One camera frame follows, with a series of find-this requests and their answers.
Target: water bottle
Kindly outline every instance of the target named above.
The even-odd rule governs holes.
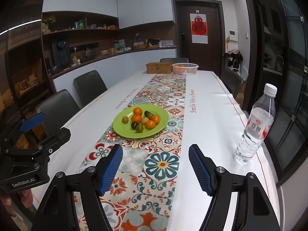
[[[265,84],[263,96],[253,105],[234,154],[239,163],[245,164],[250,161],[266,137],[276,113],[274,102],[276,93],[277,88],[274,85]]]

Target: white tablecloth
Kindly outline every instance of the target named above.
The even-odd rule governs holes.
[[[151,80],[153,74],[136,73],[118,83],[76,114],[65,127],[71,138],[50,156],[48,175],[56,172],[75,174],[86,155],[93,149],[114,117]],[[198,144],[206,157],[230,173],[246,175],[254,172],[269,196],[278,222],[279,202],[275,181],[262,148],[246,165],[233,158],[235,147],[243,133],[247,118],[220,79],[213,73],[198,71],[186,76],[186,99],[182,150],[176,192],[168,223],[168,231],[199,230],[211,198],[200,188],[188,159],[188,148]],[[34,205],[38,207],[48,184],[32,189]],[[224,230],[233,224],[237,194],[232,193]]]

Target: white basket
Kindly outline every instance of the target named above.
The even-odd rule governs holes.
[[[175,63],[172,64],[173,72],[182,75],[196,74],[199,66],[193,63]]]

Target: patterned table runner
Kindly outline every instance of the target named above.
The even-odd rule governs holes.
[[[186,79],[183,75],[157,74],[131,100],[128,107],[154,104],[165,108],[169,122],[154,136],[129,139],[112,125],[81,164],[78,173],[123,147],[123,160],[110,191],[100,198],[114,231],[166,231],[175,193],[184,123]],[[88,230],[80,193],[74,194],[79,226]]]

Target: chair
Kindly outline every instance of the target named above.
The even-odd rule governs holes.
[[[242,87],[243,78],[237,72],[234,72],[229,68],[225,68],[221,72],[220,79],[232,94],[233,98],[236,98]]]
[[[172,64],[175,63],[189,63],[187,58],[162,58],[160,62],[172,62]]]
[[[96,70],[78,76],[74,79],[74,84],[83,107],[107,91],[104,81]]]
[[[36,107],[38,113],[45,114],[43,127],[47,136],[52,136],[62,128],[79,110],[79,106],[66,89],[52,95]]]

